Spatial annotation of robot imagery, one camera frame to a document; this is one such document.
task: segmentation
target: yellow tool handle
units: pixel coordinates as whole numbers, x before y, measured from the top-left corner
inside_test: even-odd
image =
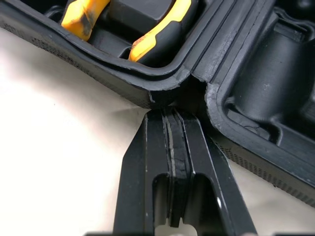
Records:
[[[75,0],[69,4],[61,25],[87,41],[99,15],[109,2],[110,0]]]
[[[183,28],[194,18],[198,0],[176,0],[166,17],[132,45],[129,60],[146,63],[167,53],[182,37]]]

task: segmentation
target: textured plastic surface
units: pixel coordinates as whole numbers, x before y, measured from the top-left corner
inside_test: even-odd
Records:
[[[219,68],[204,69],[218,56],[209,48],[195,73],[208,83],[207,117],[223,152],[315,207],[314,5],[298,2],[266,1],[269,14],[239,33]]]

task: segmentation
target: rubber grip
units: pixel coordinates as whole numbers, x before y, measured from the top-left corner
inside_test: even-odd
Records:
[[[62,27],[87,41],[98,17],[109,2],[110,0],[72,1],[63,17]]]
[[[197,6],[198,0],[176,0],[164,19],[133,43],[129,60],[149,64],[176,47],[194,19]]]

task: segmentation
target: molded compartment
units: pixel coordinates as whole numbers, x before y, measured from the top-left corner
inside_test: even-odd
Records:
[[[67,0],[49,0],[45,1],[45,3],[38,0],[21,0],[21,2],[59,24],[67,7]],[[196,22],[199,20],[202,13],[207,11],[213,2],[213,0],[198,0],[197,14],[191,19],[189,28],[195,28]],[[132,44],[156,26],[168,13],[173,4],[174,0],[160,0],[158,5],[154,0],[148,0],[145,5],[141,4],[141,0],[135,0],[132,4],[125,0],[116,0],[110,3],[101,13],[93,29],[92,36],[88,41],[98,52],[95,52],[95,50],[87,50],[87,53],[106,62],[110,61],[110,57],[114,57],[118,60],[112,60],[112,64],[116,66],[125,64],[124,67],[126,68],[133,69],[133,67],[136,67],[141,71],[141,67],[144,67],[144,65],[127,60]],[[201,32],[200,30],[194,34],[194,40],[196,40]],[[179,58],[183,60],[191,49],[191,46],[183,47],[187,40],[189,41],[191,39],[184,36],[180,39],[179,44],[171,47],[161,58],[157,58],[153,63],[148,62],[146,65],[154,68],[163,68],[167,65],[174,67],[172,60],[177,55],[178,51],[183,51]]]
[[[251,15],[251,6],[261,1],[264,0],[251,0],[242,15]],[[200,0],[193,26],[182,38],[179,51],[153,68],[126,60],[132,40],[111,28],[107,8],[89,42],[85,42],[60,26],[58,13],[48,17],[65,7],[66,0],[54,4],[55,1],[0,1],[0,27],[62,58],[144,108],[160,108],[174,101],[225,19],[238,18],[240,12],[233,9],[243,5],[236,0]]]
[[[314,1],[276,1],[255,43],[224,71],[227,57],[206,95],[212,125],[231,140],[216,135],[222,151],[313,207],[314,13]]]

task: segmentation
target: white backdrop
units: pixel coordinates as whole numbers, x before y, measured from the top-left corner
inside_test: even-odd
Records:
[[[1,235],[111,231],[122,157],[146,111],[0,29]],[[231,166],[260,235],[315,232],[314,208]]]

